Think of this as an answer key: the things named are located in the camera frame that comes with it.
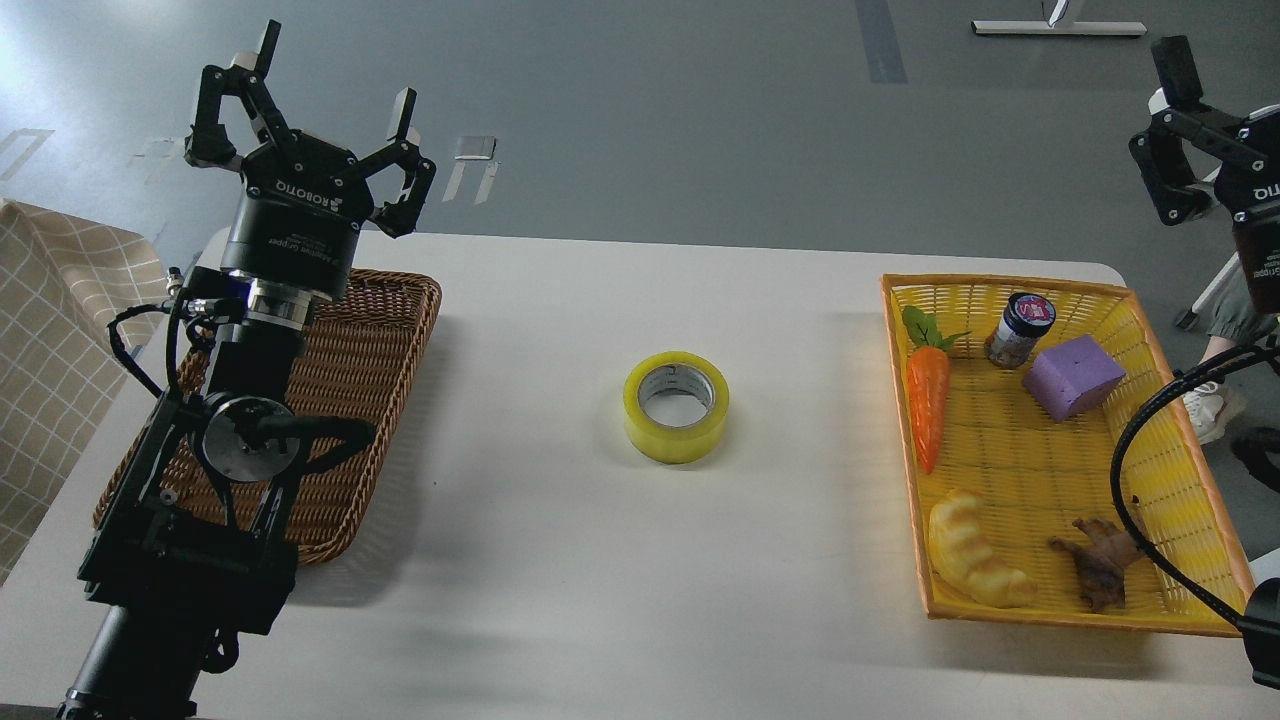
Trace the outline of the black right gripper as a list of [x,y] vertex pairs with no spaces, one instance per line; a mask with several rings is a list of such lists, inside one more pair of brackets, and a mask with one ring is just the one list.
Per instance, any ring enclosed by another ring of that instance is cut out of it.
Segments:
[[1130,155],[1165,225],[1204,215],[1213,204],[1231,214],[1242,277],[1257,313],[1279,311],[1279,109],[1238,117],[1204,102],[1184,36],[1151,47],[1160,91],[1149,124],[1129,141]]

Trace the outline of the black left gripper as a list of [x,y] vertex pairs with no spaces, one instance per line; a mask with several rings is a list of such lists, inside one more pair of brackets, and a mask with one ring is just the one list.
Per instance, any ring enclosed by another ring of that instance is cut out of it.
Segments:
[[[393,238],[413,233],[436,164],[422,155],[412,126],[417,92],[404,87],[392,105],[387,145],[364,159],[367,168],[362,172],[369,178],[396,167],[403,183],[394,201],[372,210],[366,179],[340,176],[356,156],[305,132],[292,133],[270,95],[266,78],[280,32],[282,23],[269,20],[256,53],[238,53],[228,67],[204,68],[184,160],[196,168],[241,169],[244,193],[221,270],[337,301],[347,291],[361,225],[369,218]],[[221,123],[224,97],[239,100],[261,143],[247,156]]]

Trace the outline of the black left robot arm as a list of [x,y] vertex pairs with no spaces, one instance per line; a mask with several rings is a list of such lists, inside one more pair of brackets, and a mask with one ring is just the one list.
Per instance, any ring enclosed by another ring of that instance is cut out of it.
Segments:
[[372,421],[302,415],[287,393],[317,315],[351,286],[362,228],[413,232],[436,168],[411,88],[366,158],[291,127],[268,88],[280,31],[269,20],[259,50],[200,76],[186,161],[243,191],[220,264],[170,268],[165,299],[106,327],[155,405],[79,565],[108,614],[59,719],[193,717],[200,676],[233,667],[239,637],[268,634],[294,588],[285,533],[303,480],[381,457]]

